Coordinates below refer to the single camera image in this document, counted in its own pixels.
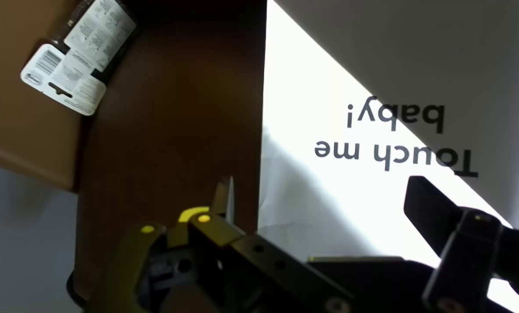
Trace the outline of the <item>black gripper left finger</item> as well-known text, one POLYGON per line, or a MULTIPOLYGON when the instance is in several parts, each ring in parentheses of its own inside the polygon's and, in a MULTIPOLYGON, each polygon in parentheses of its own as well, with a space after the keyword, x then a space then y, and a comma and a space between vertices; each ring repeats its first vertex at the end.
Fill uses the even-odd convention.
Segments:
POLYGON ((224 176, 217 184, 217 191, 213 197, 211 211, 229 223, 234 221, 236 216, 236 184, 232 176, 224 176))

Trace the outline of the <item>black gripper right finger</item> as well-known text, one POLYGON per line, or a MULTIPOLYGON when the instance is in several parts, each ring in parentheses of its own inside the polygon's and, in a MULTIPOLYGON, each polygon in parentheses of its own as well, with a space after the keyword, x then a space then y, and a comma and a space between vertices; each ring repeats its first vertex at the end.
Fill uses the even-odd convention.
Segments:
POLYGON ((497 257, 501 219, 457 205, 426 176, 408 179, 405 214, 440 257, 453 249, 480 249, 492 259, 497 257))

